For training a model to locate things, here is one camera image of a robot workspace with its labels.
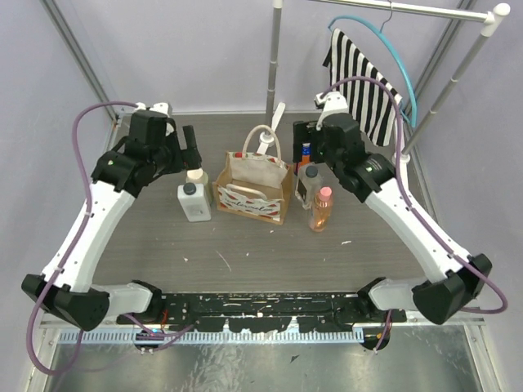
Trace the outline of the blue cap orange bottle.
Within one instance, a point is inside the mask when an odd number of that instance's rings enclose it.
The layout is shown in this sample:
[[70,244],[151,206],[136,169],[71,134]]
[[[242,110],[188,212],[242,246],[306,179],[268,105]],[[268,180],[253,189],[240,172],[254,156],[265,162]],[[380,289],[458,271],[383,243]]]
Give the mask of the blue cap orange bottle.
[[305,166],[311,162],[311,144],[309,142],[302,144],[302,158],[300,164]]

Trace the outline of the cream cap bottle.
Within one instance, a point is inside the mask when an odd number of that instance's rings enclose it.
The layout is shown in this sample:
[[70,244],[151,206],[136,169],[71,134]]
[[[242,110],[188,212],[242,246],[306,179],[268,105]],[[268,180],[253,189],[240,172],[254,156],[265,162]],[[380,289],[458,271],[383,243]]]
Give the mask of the cream cap bottle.
[[202,168],[188,170],[186,172],[186,182],[202,184],[209,203],[212,203],[212,182],[209,180],[207,172]]

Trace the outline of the white bottle grey cap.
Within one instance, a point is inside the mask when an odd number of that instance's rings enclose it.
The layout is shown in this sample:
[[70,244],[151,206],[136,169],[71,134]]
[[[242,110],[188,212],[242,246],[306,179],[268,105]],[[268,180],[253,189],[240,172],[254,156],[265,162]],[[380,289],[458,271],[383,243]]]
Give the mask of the white bottle grey cap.
[[189,222],[210,221],[211,208],[203,184],[186,182],[177,187],[177,199]]

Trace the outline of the clear bottle grey cap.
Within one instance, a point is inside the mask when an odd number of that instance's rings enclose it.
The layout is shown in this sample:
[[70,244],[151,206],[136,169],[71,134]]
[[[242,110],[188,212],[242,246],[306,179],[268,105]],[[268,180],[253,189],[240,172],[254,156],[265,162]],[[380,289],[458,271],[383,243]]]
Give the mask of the clear bottle grey cap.
[[305,210],[309,210],[315,194],[323,184],[323,177],[314,163],[301,166],[297,174],[295,196]]

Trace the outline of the pink cap lotion bottle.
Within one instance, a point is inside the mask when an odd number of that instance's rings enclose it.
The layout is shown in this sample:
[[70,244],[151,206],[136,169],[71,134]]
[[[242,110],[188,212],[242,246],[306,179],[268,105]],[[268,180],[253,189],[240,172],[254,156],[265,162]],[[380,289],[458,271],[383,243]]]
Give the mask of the pink cap lotion bottle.
[[309,215],[309,227],[315,232],[325,229],[333,208],[333,190],[329,186],[320,188],[314,196]]

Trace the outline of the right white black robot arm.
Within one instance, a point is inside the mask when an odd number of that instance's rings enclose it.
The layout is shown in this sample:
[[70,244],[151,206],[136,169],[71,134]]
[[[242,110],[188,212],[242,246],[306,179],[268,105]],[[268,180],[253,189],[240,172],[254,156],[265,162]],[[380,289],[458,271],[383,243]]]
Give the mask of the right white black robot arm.
[[320,93],[317,121],[293,124],[293,161],[310,146],[310,160],[325,163],[343,189],[354,194],[394,230],[422,267],[416,279],[377,278],[359,290],[363,319],[378,321],[388,310],[417,310],[441,325],[481,292],[490,259],[459,246],[396,178],[391,161],[366,151],[359,123],[338,91]]

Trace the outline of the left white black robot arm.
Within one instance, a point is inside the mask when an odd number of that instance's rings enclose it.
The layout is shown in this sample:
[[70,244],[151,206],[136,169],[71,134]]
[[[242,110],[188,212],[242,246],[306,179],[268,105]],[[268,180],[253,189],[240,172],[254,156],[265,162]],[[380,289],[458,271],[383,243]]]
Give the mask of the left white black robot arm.
[[93,284],[96,267],[116,226],[140,192],[173,173],[201,166],[192,126],[177,126],[167,102],[133,106],[127,136],[83,174],[86,200],[65,241],[40,274],[25,276],[22,291],[44,312],[86,332],[106,319],[134,314],[144,323],[163,316],[162,292],[139,280]]

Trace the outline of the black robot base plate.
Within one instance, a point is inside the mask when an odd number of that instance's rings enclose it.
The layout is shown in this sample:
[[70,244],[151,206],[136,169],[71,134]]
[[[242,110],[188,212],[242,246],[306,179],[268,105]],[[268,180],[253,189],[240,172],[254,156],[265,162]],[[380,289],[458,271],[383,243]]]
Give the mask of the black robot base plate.
[[351,292],[238,292],[162,295],[150,324],[172,331],[192,326],[198,332],[283,332],[295,321],[300,333],[350,332],[357,323],[383,323],[387,313],[365,309]]

